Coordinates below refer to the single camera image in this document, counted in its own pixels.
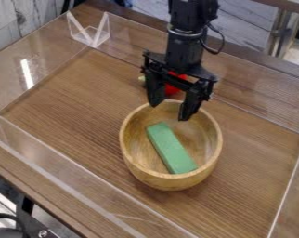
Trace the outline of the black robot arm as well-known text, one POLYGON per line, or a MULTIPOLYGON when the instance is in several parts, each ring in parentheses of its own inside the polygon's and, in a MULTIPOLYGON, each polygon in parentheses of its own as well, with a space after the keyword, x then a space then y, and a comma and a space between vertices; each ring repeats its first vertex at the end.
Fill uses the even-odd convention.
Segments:
POLYGON ((166 26, 166 53, 145 51, 147 102, 155 107, 166 99, 166 85, 185 93, 178 120, 187 121, 203 101, 210 99, 215 75, 202 67, 202 51, 215 53, 206 44, 210 21, 218 15, 218 0, 167 0, 170 21, 166 26))

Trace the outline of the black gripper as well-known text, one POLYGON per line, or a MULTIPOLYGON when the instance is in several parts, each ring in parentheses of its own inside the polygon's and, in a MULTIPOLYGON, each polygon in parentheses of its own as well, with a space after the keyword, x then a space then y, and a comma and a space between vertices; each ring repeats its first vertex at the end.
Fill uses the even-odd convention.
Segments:
POLYGON ((201 65, 178 71, 166 66, 165 55, 145 51, 141 73, 145 75, 147 102, 155 107, 166 98, 166 86, 185 92, 179 107, 178 120, 187 121, 201 107, 202 101, 210 99, 214 83, 218 81, 201 65))

